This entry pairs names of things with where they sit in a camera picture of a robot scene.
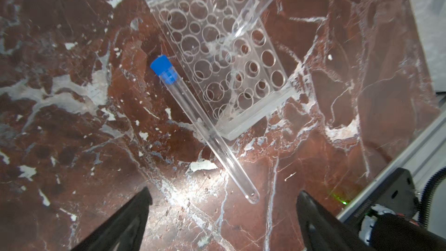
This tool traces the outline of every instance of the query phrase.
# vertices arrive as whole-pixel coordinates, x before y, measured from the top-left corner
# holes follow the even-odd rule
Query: marble surface
[[[0,3],[2,250],[73,248],[144,186],[142,250],[300,250],[300,190],[338,213],[438,115],[408,0],[275,0],[296,93],[228,142],[251,205],[148,67],[178,63],[144,0]]]

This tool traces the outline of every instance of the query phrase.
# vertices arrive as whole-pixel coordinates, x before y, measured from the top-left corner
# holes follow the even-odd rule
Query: white flake
[[[331,141],[335,141],[337,139],[348,139],[356,136],[359,126],[359,116],[356,116],[354,120],[348,126],[343,126],[341,128],[330,129],[328,126],[325,126],[325,134],[331,139]]]
[[[39,189],[39,195],[42,197],[42,203],[43,205],[49,206],[51,203],[49,202],[48,198],[45,196],[45,194],[42,192],[42,190]]]
[[[297,172],[290,174],[287,178],[285,178],[285,181],[286,181],[287,179],[289,179],[290,177],[294,176],[296,173],[297,173]]]
[[[0,150],[0,155],[3,156],[3,162],[7,165],[9,165],[9,156],[4,154],[1,150]]]
[[[101,111],[104,114],[108,115],[108,118],[107,118],[108,121],[115,121],[116,120],[115,115],[111,111],[109,111],[108,109],[102,108]]]
[[[65,43],[65,48],[67,50],[72,49],[73,47],[75,47],[78,44],[78,42],[74,42],[74,43]]]
[[[146,107],[143,107],[145,109],[146,112],[148,112],[148,114],[150,114],[151,116],[153,116],[156,119],[160,119],[158,116],[156,116],[155,114],[153,114],[150,110],[148,110]]]
[[[66,211],[65,209],[60,209],[61,211],[63,211],[63,212],[65,212],[66,214],[68,214],[68,215],[70,215],[70,218],[71,218],[71,220],[73,221],[73,222],[75,222],[77,219],[78,219],[78,217],[75,215],[75,214],[73,214],[73,213],[70,213],[70,212],[68,212],[68,211]]]
[[[199,171],[199,170],[214,170],[217,169],[217,165],[210,162],[209,160],[203,160],[200,162],[191,162],[190,169],[193,172]]]
[[[114,9],[114,8],[116,8],[116,6],[118,6],[119,3],[122,2],[122,0],[106,0],[105,2],[110,4]]]
[[[147,138],[148,138],[148,133],[143,133],[143,132],[140,132],[140,137],[144,140],[144,141],[147,141]]]
[[[53,157],[53,156],[51,156],[51,163],[53,164],[53,167],[56,165],[56,162],[57,162],[57,160]]]
[[[204,237],[202,237],[198,242],[198,247],[202,248],[203,246],[209,244],[210,242],[210,235],[206,235]]]
[[[172,114],[170,113],[170,108],[166,108],[165,109],[166,113],[167,113],[167,117],[172,120]]]
[[[31,168],[26,165],[21,165],[19,166],[19,169],[22,172],[22,174],[19,175],[19,177],[24,177],[27,178],[29,181],[33,181],[31,177],[37,173],[36,168]]]

